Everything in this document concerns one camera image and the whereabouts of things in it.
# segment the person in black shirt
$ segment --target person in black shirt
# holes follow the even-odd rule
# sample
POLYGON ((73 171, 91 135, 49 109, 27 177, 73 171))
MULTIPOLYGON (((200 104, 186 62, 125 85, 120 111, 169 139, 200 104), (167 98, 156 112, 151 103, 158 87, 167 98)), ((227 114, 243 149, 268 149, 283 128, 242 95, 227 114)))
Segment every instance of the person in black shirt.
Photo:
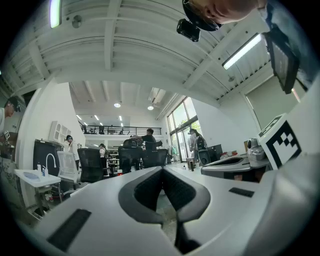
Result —
POLYGON ((130 140, 142 140, 144 142, 151 142, 151 143, 145 144, 145 150, 156 151, 157 150, 156 139, 153 136, 153 134, 154 134, 154 130, 149 128, 148 130, 146 130, 145 136, 132 136, 132 137, 130 137, 130 140))

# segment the white table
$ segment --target white table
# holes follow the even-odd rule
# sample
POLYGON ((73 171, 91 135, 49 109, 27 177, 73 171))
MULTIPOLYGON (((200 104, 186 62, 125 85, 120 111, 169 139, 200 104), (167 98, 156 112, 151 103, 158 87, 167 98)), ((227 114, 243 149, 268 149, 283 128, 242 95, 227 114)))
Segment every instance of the white table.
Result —
POLYGON ((48 175, 46 177, 42 176, 41 173, 38 170, 20 170, 20 169, 15 169, 14 170, 14 174, 21 180, 23 180, 24 182, 28 183, 29 185, 31 185, 32 187, 34 187, 35 189, 35 200, 37 202, 37 205, 40 209, 40 212, 42 214, 42 216, 45 215, 44 212, 44 208, 42 206, 42 202, 41 202, 41 197, 40 197, 40 192, 39 189, 43 188, 45 186, 49 186, 49 185, 53 185, 53 184, 58 184, 58 191, 59 191, 59 197, 60 197, 60 201, 62 202, 62 198, 61 198, 61 189, 60 189, 60 182, 61 182, 61 178, 60 177, 56 177, 53 175, 48 175), (30 173, 30 174, 34 174, 37 175, 39 179, 31 179, 25 176, 24 173, 30 173))

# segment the black shirt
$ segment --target black shirt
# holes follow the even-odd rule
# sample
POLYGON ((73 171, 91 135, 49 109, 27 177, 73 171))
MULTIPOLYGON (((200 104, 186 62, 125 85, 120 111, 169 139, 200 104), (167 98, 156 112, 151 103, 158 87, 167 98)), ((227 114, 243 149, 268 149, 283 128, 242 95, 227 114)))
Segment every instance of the black shirt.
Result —
MULTIPOLYGON (((142 140, 143 140, 144 142, 156 143, 156 139, 155 139, 155 137, 153 137, 152 135, 145 135, 145 136, 142 136, 141 138, 142 138, 142 140)), ((146 149, 146 150, 156 151, 156 150, 157 150, 157 147, 156 147, 156 144, 146 143, 146 144, 145 144, 145 149, 146 149)))

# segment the denim shirt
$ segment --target denim shirt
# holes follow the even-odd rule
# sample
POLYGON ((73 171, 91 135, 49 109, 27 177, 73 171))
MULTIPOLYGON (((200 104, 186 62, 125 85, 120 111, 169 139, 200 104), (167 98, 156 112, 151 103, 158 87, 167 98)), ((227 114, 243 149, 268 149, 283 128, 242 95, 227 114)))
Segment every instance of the denim shirt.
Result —
POLYGON ((299 59, 298 79, 309 88, 320 70, 319 59, 307 35, 294 16, 277 0, 268 0, 259 10, 270 30, 278 27, 287 37, 286 42, 299 59))

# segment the sink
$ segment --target sink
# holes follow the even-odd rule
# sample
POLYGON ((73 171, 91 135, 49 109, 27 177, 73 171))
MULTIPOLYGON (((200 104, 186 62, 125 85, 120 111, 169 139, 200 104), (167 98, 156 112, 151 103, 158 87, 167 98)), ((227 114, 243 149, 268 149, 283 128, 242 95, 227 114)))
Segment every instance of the sink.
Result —
POLYGON ((222 159, 215 161, 213 163, 209 163, 206 166, 225 166, 225 165, 235 165, 243 160, 243 157, 232 157, 227 159, 222 159))
POLYGON ((27 177, 28 179, 33 180, 34 182, 40 182, 39 176, 36 175, 36 174, 34 174, 34 173, 24 171, 24 172, 23 172, 23 175, 24 175, 25 177, 27 177))

